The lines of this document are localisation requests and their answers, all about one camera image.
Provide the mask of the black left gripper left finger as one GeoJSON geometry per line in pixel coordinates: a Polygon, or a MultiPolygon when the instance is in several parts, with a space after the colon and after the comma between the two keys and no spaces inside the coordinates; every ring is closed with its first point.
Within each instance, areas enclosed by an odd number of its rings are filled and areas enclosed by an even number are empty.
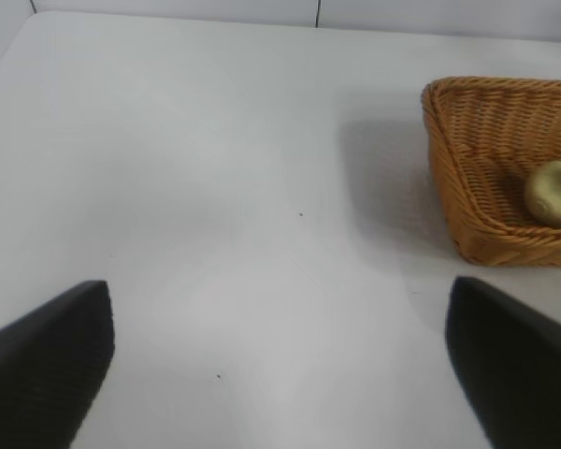
{"type": "Polygon", "coordinates": [[[68,448],[115,352],[104,281],[82,282],[0,329],[0,448],[68,448]]]}

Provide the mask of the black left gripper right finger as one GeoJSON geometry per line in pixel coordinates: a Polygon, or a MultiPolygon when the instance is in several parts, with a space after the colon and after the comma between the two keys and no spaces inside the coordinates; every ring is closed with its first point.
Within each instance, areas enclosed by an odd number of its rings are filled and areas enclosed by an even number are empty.
{"type": "Polygon", "coordinates": [[[453,281],[445,342],[494,448],[561,448],[561,325],[472,277],[453,281]]]}

